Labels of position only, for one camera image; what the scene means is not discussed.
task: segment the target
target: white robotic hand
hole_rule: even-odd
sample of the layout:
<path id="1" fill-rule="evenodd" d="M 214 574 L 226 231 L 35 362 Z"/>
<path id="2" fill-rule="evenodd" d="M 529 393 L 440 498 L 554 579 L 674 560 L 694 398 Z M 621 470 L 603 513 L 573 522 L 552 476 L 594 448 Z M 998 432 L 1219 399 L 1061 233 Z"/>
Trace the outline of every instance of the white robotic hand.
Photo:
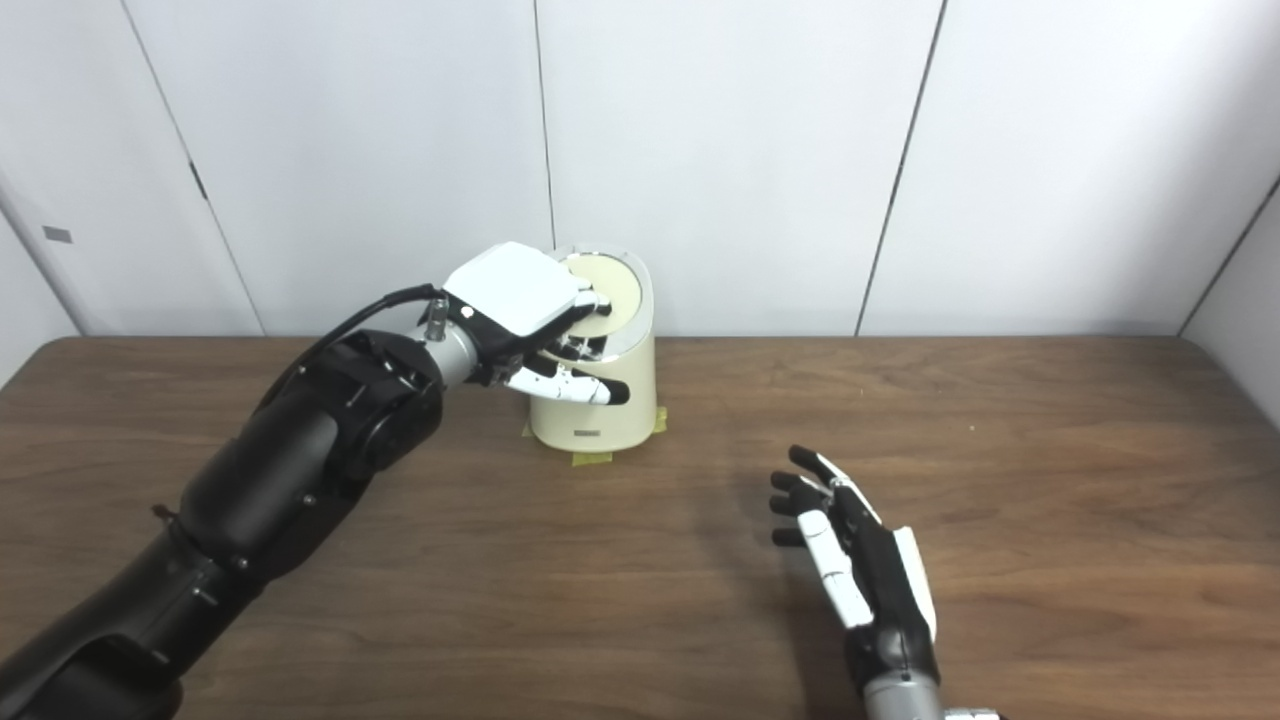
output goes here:
<path id="1" fill-rule="evenodd" d="M 938 697 L 937 612 L 910 528 L 888 530 L 854 480 L 822 455 L 791 446 L 817 475 L 773 473 L 785 496 L 769 507 L 796 519 L 774 544 L 806 547 L 845 628 L 845 661 L 868 720 L 1000 720 L 993 710 L 943 710 Z"/>
<path id="2" fill-rule="evenodd" d="M 572 402 L 622 405 L 626 383 L 571 370 L 540 355 L 577 320 L 612 311 L 591 283 L 515 242 L 467 261 L 431 301 L 424 341 L 448 384 L 467 380 Z"/>

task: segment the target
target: silver metal band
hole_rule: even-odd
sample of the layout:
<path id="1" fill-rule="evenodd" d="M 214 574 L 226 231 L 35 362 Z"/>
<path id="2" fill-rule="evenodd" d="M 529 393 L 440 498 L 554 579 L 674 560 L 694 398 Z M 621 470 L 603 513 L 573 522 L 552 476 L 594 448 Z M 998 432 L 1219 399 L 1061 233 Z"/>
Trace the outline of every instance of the silver metal band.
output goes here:
<path id="1" fill-rule="evenodd" d="M 899 673 L 886 673 L 863 689 L 867 720 L 945 720 L 938 684 L 916 673 L 904 680 Z"/>

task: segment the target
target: small label on wall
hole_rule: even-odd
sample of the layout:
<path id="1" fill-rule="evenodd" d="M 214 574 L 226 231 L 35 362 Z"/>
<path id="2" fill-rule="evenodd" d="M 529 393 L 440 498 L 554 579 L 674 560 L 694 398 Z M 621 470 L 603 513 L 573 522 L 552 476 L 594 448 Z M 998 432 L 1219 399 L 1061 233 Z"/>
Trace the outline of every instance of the small label on wall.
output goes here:
<path id="1" fill-rule="evenodd" d="M 72 231 L 65 231 L 63 228 L 51 228 L 49 225 L 41 225 L 45 228 L 45 240 L 51 240 L 54 242 L 72 243 Z"/>

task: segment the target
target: yellow tape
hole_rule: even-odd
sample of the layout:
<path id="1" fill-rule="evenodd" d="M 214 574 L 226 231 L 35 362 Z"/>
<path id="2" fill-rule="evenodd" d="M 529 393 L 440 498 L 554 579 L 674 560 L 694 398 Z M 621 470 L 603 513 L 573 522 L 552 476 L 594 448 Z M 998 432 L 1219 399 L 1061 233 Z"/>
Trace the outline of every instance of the yellow tape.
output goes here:
<path id="1" fill-rule="evenodd" d="M 573 466 L 579 465 L 602 465 L 604 462 L 613 462 L 612 452 L 575 452 L 573 454 Z"/>
<path id="2" fill-rule="evenodd" d="M 667 409 L 659 406 L 653 418 L 653 434 L 664 432 L 667 432 Z M 520 430 L 520 437 L 534 437 L 534 430 L 529 427 L 527 421 L 525 423 L 525 429 Z M 604 462 L 613 462 L 612 452 L 575 452 L 572 466 L 603 465 Z"/>

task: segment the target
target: panel seam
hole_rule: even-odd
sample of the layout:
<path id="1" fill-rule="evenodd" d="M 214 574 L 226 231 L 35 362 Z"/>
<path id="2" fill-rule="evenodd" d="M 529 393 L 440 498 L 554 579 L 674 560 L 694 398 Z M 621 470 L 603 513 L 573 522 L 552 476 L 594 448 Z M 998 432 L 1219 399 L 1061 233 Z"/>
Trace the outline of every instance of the panel seam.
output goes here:
<path id="1" fill-rule="evenodd" d="M 214 209 L 214 204 L 209 200 L 209 193 L 205 191 L 204 182 L 198 179 L 200 172 L 196 169 L 196 159 L 191 156 L 191 147 L 187 145 L 187 138 L 182 135 L 182 127 L 178 126 L 178 118 L 173 114 L 173 106 L 169 104 L 169 96 L 165 95 L 164 86 L 160 85 L 160 76 L 156 73 L 155 64 L 151 63 L 151 54 L 147 53 L 146 44 L 142 42 L 142 33 L 138 32 L 138 23 L 133 20 L 133 13 L 129 10 L 127 0 L 120 0 L 120 8 L 124 10 L 124 17 L 129 20 L 129 29 L 133 31 L 133 40 L 138 44 L 138 50 L 142 51 L 142 59 L 147 64 L 147 72 L 151 73 L 151 82 L 155 85 L 156 92 L 160 94 L 160 104 L 164 105 L 164 111 L 169 115 L 169 124 L 173 126 L 173 132 L 178 136 L 178 145 L 182 146 L 182 154 L 187 156 L 187 164 L 191 165 L 192 173 L 196 176 L 197 182 L 200 182 L 201 197 L 209 208 L 209 215 L 214 219 L 214 228 L 218 231 L 218 237 L 223 241 L 223 249 L 227 251 L 227 258 L 230 260 L 232 269 L 236 272 L 236 279 L 239 281 L 241 290 L 244 292 L 244 300 L 248 301 L 248 307 L 253 313 L 253 320 L 257 323 L 257 329 L 265 336 L 266 324 L 262 323 L 262 314 L 259 313 L 257 304 L 253 302 L 253 293 L 248 291 L 248 283 L 244 281 L 244 272 L 236 260 L 236 252 L 232 251 L 230 241 L 227 240 L 227 232 L 223 229 L 223 223 L 218 219 L 218 210 Z"/>
<path id="2" fill-rule="evenodd" d="M 1253 215 L 1251 215 L 1249 222 L 1244 224 L 1244 229 L 1240 231 L 1240 236 L 1235 238 L 1235 243 L 1231 245 L 1231 250 L 1228 251 L 1226 258 L 1222 258 L 1222 263 L 1217 266 L 1217 272 L 1213 273 L 1213 277 L 1210 278 L 1208 284 L 1204 286 L 1204 292 L 1201 292 L 1201 296 L 1196 301 L 1196 305 L 1192 306 L 1192 311 L 1188 313 L 1187 319 L 1183 320 L 1183 327 L 1178 328 L 1178 337 L 1183 337 L 1183 333 L 1185 333 L 1187 328 L 1190 327 L 1192 320 L 1196 319 L 1196 314 L 1199 313 L 1201 306 L 1204 305 L 1204 301 L 1208 300 L 1210 293 L 1213 292 L 1213 287 L 1217 286 L 1217 281 L 1220 281 L 1222 278 L 1222 273 L 1226 272 L 1226 266 L 1231 264 L 1231 259 L 1235 258 L 1236 251 L 1239 251 L 1240 246 L 1244 245 L 1244 240 L 1249 237 L 1249 233 L 1253 232 L 1253 225 L 1257 224 L 1258 218 L 1262 217 L 1262 213 L 1266 211 L 1267 205 L 1271 202 L 1271 199 L 1275 197 L 1276 190 L 1280 190 L 1280 176 L 1277 176 L 1275 182 L 1271 183 L 1271 188 L 1267 190 L 1267 193 L 1262 197 L 1262 202 L 1260 202 L 1258 206 L 1253 210 Z"/>
<path id="3" fill-rule="evenodd" d="M 538 101 L 543 115 L 543 160 L 547 164 L 547 211 L 552 225 L 552 250 L 559 247 L 556 240 L 556 196 L 552 191 L 552 143 L 547 132 L 547 81 L 543 78 L 543 31 L 538 18 L 538 0 L 534 1 L 534 46 L 538 50 Z"/>
<path id="4" fill-rule="evenodd" d="M 929 53 L 924 58 L 924 70 L 920 73 L 920 86 L 915 91 L 915 105 L 911 108 L 911 119 L 906 124 L 906 137 L 902 140 L 902 152 L 897 159 L 897 170 L 893 173 L 893 186 L 888 192 L 888 205 L 884 208 L 884 222 L 881 224 L 879 238 L 876 241 L 876 255 L 872 256 L 872 269 L 867 274 L 867 287 L 863 291 L 863 305 L 858 309 L 858 324 L 854 327 L 854 337 L 863 332 L 863 320 L 867 316 L 867 305 L 872 299 L 872 283 L 876 282 L 876 270 L 879 268 L 881 251 L 884 249 L 884 236 L 888 234 L 888 224 L 893 217 L 893 204 L 897 201 L 897 191 L 902 184 L 902 168 L 906 167 L 906 155 L 911 150 L 911 137 L 915 135 L 915 120 L 920 115 L 920 102 L 924 100 L 924 88 L 929 83 L 929 70 L 933 68 L 933 55 L 938 49 L 938 37 L 942 35 L 942 20 L 947 14 L 947 0 L 938 5 L 938 19 L 933 24 L 933 37 L 929 40 Z"/>

